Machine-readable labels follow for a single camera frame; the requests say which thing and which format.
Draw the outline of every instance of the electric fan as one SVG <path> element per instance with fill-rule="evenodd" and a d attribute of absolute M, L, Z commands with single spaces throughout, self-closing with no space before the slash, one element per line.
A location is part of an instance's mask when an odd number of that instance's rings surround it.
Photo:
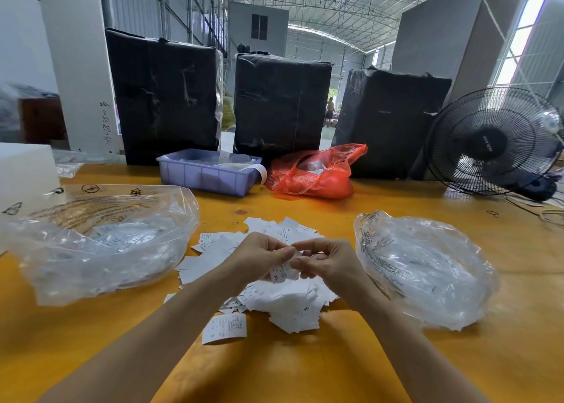
<path fill-rule="evenodd" d="M 424 147 L 433 175 L 472 195 L 515 192 L 544 201 L 543 177 L 560 156 L 560 116 L 546 99 L 512 87 L 467 94 L 437 114 Z"/>

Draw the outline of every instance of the purple plastic basket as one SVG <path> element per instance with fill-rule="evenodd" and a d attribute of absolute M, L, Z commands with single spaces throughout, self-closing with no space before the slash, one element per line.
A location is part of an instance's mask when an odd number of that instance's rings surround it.
<path fill-rule="evenodd" d="M 261 176 L 254 168 L 235 171 L 191 162 L 211 158 L 219 158 L 219 152 L 186 149 L 160 156 L 157 161 L 161 168 L 161 181 L 165 185 L 177 185 L 243 197 Z M 257 156 L 250 158 L 255 159 L 256 164 L 262 161 L 262 158 Z"/>

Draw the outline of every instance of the roll of white ribbon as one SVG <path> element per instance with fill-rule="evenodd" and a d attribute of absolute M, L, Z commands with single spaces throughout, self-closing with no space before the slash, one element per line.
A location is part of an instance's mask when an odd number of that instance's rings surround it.
<path fill-rule="evenodd" d="M 267 176 L 266 168 L 264 168 L 264 165 L 252 164 L 252 165 L 249 165 L 249 166 L 242 168 L 241 171 L 247 170 L 249 168 L 254 168 L 255 170 L 257 170 L 261 174 L 261 185 L 264 185 L 264 182 L 266 181 L 266 176 Z"/>

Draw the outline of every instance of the forearm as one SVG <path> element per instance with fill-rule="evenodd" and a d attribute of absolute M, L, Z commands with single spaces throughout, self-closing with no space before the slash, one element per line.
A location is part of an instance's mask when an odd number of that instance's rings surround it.
<path fill-rule="evenodd" d="M 47 391 L 38 403 L 148 403 L 236 289 L 221 267 L 187 285 Z"/>
<path fill-rule="evenodd" d="M 414 403 L 488 401 L 376 287 L 359 290 L 350 299 L 350 306 L 376 334 Z"/>

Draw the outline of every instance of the black box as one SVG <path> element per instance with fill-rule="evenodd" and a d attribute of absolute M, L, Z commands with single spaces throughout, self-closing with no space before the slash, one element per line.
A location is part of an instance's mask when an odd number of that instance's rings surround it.
<path fill-rule="evenodd" d="M 330 80 L 330 63 L 238 54 L 236 151 L 268 166 L 287 153 L 318 150 Z"/>
<path fill-rule="evenodd" d="M 215 48 L 106 29 L 128 164 L 221 140 L 223 57 Z"/>
<path fill-rule="evenodd" d="M 331 145 L 368 146 L 352 177 L 407 178 L 450 86 L 429 74 L 351 70 Z"/>

